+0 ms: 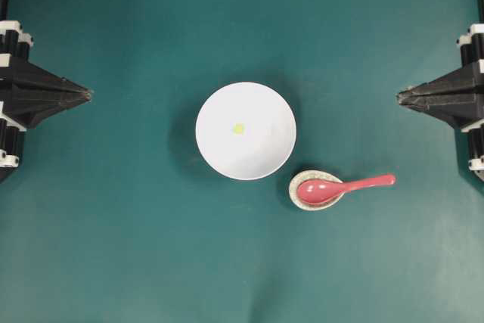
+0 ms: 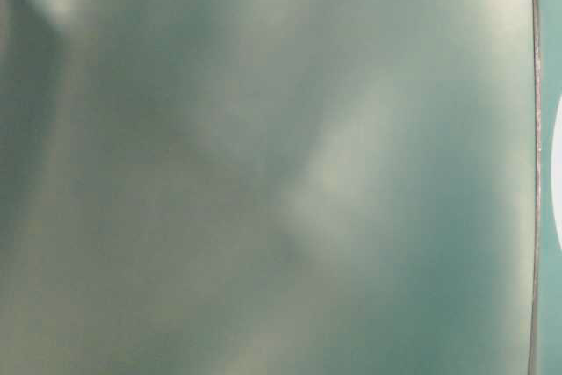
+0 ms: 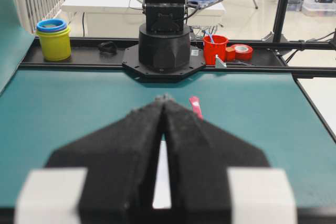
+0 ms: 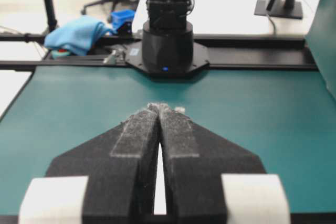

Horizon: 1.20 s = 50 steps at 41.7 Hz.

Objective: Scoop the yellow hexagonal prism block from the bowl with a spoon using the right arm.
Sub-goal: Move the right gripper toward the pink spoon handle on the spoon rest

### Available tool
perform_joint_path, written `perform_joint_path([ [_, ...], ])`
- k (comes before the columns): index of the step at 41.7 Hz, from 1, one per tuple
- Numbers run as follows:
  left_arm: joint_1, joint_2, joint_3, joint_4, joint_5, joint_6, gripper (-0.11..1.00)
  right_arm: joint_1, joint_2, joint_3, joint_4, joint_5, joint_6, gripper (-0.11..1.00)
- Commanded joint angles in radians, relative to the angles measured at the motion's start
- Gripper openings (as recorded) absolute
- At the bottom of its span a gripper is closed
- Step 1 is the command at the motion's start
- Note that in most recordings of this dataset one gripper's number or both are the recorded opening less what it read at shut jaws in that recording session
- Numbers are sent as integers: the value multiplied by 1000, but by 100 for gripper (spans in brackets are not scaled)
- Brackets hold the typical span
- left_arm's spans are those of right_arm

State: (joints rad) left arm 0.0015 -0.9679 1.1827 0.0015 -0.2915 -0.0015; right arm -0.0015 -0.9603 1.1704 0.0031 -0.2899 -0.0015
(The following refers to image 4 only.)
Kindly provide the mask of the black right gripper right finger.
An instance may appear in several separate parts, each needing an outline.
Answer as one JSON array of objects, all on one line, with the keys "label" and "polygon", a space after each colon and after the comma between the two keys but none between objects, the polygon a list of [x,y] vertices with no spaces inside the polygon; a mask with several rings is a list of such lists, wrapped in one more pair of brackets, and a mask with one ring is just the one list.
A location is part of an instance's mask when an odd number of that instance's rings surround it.
[{"label": "black right gripper right finger", "polygon": [[177,223],[290,223],[285,190],[259,156],[158,105],[169,210]]}]

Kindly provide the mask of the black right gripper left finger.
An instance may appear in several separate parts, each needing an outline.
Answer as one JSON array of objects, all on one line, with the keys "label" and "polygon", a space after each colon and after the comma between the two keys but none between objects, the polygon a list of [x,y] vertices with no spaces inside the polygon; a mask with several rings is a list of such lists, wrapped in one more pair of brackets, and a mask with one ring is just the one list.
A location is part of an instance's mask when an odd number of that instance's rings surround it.
[{"label": "black right gripper left finger", "polygon": [[25,193],[19,223],[129,223],[153,211],[159,112],[150,104],[55,157]]}]

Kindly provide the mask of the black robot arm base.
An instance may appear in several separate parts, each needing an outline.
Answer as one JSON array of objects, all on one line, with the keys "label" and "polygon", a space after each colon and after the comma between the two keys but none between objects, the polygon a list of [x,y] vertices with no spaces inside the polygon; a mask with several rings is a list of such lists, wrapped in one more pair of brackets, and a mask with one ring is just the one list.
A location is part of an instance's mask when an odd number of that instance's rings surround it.
[{"label": "black robot arm base", "polygon": [[209,64],[207,48],[194,41],[187,21],[195,0],[146,0],[142,39],[131,44],[127,64],[151,76],[187,77]]}]

